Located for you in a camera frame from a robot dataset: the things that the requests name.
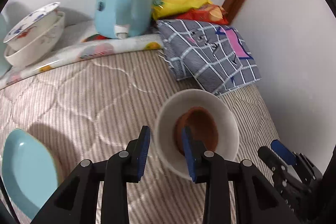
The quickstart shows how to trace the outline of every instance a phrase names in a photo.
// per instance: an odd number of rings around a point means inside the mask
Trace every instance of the chip bag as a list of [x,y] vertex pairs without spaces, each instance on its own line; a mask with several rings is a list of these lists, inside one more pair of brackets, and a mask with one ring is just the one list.
[[210,3],[211,0],[154,0],[152,3],[152,17],[157,20],[185,13],[190,9],[198,9],[202,5]]
[[173,16],[173,18],[205,21],[219,25],[227,25],[228,21],[225,15],[226,12],[222,7],[207,3],[198,9],[190,9],[184,14]]

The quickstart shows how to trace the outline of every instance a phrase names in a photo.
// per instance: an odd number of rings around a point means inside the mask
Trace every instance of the brown cup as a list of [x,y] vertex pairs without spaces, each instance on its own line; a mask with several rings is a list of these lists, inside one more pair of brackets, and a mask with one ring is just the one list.
[[174,127],[174,142],[182,155],[184,155],[182,129],[186,126],[190,128],[194,140],[202,141],[207,150],[215,151],[218,144],[218,131],[209,111],[196,106],[177,119]]

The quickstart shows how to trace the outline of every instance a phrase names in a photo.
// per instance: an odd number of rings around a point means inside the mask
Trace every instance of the gray plaid cloth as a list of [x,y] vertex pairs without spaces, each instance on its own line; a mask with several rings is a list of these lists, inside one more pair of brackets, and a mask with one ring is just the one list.
[[[177,80],[194,77],[206,91],[220,95],[261,79],[257,65],[239,32],[229,26],[194,20],[158,20],[164,59]],[[234,30],[248,58],[239,58],[226,35]]]

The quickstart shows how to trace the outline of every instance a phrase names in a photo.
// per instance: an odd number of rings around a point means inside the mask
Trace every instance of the striped tablecloth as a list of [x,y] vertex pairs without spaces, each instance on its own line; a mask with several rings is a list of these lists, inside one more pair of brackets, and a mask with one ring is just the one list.
[[[1,161],[6,137],[21,128],[45,144],[68,175],[83,159],[102,161],[123,150],[137,138],[142,125],[154,128],[164,101],[188,88],[197,84],[177,82],[157,51],[110,55],[29,77],[0,90]],[[251,159],[271,181],[257,150],[278,135],[258,90],[249,85],[221,99],[235,115],[240,131],[236,161]],[[168,171],[152,144],[144,177],[139,184],[128,184],[130,223],[201,223],[204,197],[205,185]],[[233,196],[231,202],[235,222]],[[21,223],[29,223],[15,209]]]

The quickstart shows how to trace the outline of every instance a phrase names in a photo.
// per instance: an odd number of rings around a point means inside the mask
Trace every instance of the silver screw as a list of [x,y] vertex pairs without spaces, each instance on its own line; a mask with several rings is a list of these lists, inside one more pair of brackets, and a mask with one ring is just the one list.
[[89,166],[89,164],[90,164],[90,160],[82,160],[81,161],[81,166],[83,166],[83,167],[87,167],[87,166]]
[[128,156],[128,152],[126,150],[119,152],[119,157],[120,158],[126,158],[127,156]]
[[206,156],[207,158],[211,158],[214,156],[214,152],[210,151],[210,150],[207,150],[204,152],[204,156]]
[[252,166],[252,162],[250,160],[243,160],[243,165],[246,167]]

